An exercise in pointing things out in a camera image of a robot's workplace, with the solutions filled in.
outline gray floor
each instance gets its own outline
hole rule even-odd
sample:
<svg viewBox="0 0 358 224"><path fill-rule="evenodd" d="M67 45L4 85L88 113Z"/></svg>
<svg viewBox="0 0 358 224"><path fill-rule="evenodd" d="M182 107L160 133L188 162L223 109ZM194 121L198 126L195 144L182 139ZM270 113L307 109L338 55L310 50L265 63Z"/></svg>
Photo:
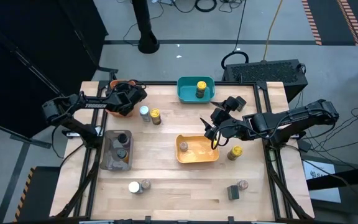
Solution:
<svg viewBox="0 0 358 224"><path fill-rule="evenodd" d="M177 0L181 9L191 7L187 0ZM241 39L264 40L279 0L248 0L244 16ZM95 0L101 17L110 33L106 40L122 40L130 25L135 22L129 1ZM241 16L241 8L233 13L194 11L180 14L173 7L164 5L161 18L152 21L153 30L159 39L230 39L235 40ZM150 4L152 16L160 13L160 6ZM127 39L138 39L139 31L134 27ZM313 40L300 0L284 0L282 11L273 28L272 40ZM263 45L239 45L250 56L250 62L259 62L263 57ZM207 75L220 80L223 70L221 59L233 50L233 45L174 44L161 45L152 55L141 54L137 47L130 45L105 45L100 66L119 69L119 78L138 80L177 80L185 75ZM358 107L358 47L327 47L317 45L271 45L267 60L297 58L307 66L309 85L305 88L304 104L324 98L332 101L341 118L339 123L350 118L350 110ZM230 58L227 63L241 63L242 57ZM96 72L93 80L106 80L106 72ZM296 100L290 103L293 108ZM324 131L325 127L312 129L313 134ZM52 129L48 128L36 139L50 142ZM58 129L55 145L60 155L64 153L67 140ZM327 147L340 146L358 140L358 121L327 143ZM22 144L9 139L0 131L0 203ZM358 163L358 144L333 150L332 154L347 162ZM5 222L11 222L21 196L25 178L32 166L58 166L61 159L51 149L31 146L22 173L16 185ZM357 223L357 217L316 211L318 216L332 221Z"/></svg>

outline wooden table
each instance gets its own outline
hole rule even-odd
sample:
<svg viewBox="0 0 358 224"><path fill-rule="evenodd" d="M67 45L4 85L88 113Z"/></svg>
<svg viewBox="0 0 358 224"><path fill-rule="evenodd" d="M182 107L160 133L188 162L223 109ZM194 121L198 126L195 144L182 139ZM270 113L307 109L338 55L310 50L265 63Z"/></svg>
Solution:
<svg viewBox="0 0 358 224"><path fill-rule="evenodd" d="M278 113L288 110L283 84L267 84L272 111ZM96 95L97 87L98 82L83 82L81 89L86 95L92 96ZM135 106L133 117L108 115L107 130L128 129L133 134L132 169L124 172L99 170L91 218L143 220L146 215L151 215L152 220L218 221L227 220L228 216L234 216L237 221L274 220L262 141L230 139L227 146L219 147L221 155L216 162L181 164L175 157L176 136L203 135L204 126L200 117L210 121L209 116L215 107L212 104L181 104L177 88L173 85L148 86L146 92L147 98ZM265 111L263 93L259 93ZM244 114L257 112L251 86L216 86L214 101L223 101L228 96L241 96L247 102L242 112L231 112L233 117L241 119ZM142 121L139 107L143 105L160 109L161 125ZM82 123L90 123L92 112L79 110L75 118ZM69 139L65 156L80 144L79 138ZM292 140L288 144L296 146ZM230 161L226 154L234 145L242 146L244 152L236 161ZM60 171L51 215L58 213L77 190L84 154L84 149L78 151ZM313 217L300 153L292 148L284 148L281 155L289 191L305 212ZM140 195L130 193L128 184L142 179L150 179L152 188ZM242 179L248 181L249 188L241 192L239 200L229 201L226 187ZM277 192L280 213L285 217L278 188ZM85 214L87 197L88 191L83 196L81 215Z"/></svg>

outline teal bowl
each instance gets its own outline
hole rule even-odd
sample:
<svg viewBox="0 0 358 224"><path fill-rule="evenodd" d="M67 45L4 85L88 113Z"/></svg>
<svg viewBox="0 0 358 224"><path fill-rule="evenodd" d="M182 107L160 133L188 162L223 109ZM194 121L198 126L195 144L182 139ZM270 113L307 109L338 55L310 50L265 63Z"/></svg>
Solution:
<svg viewBox="0 0 358 224"><path fill-rule="evenodd" d="M197 98L197 83L206 82L204 97ZM215 82L211 77L180 77L177 83L178 96L182 103L209 103L215 95Z"/></svg>

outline white paper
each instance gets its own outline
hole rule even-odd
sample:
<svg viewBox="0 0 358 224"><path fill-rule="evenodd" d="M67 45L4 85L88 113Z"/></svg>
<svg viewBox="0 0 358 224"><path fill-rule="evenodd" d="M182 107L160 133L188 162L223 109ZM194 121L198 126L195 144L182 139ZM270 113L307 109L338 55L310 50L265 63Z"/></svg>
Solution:
<svg viewBox="0 0 358 224"><path fill-rule="evenodd" d="M335 167L332 164L315 162L315 161L308 161L308 162L326 171L327 173L335 174ZM306 180L327 175L323 171L313 167L312 165L308 164L305 161L303 161L303 170L305 172ZM332 189L324 189L324 190L310 190L309 194L310 194L310 198L312 199L323 200L326 202L341 203L341 196L339 194L339 189L337 187Z"/></svg>

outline yellow bowl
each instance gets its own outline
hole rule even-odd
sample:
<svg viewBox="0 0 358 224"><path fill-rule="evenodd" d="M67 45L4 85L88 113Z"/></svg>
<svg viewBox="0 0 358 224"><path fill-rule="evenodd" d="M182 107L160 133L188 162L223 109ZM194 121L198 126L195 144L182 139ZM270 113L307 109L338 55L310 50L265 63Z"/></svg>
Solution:
<svg viewBox="0 0 358 224"><path fill-rule="evenodd" d="M180 143L187 142L188 149L180 150ZM176 141L177 160L181 163L213 162L219 159L219 150L211 149L211 141L205 136L177 136Z"/></svg>

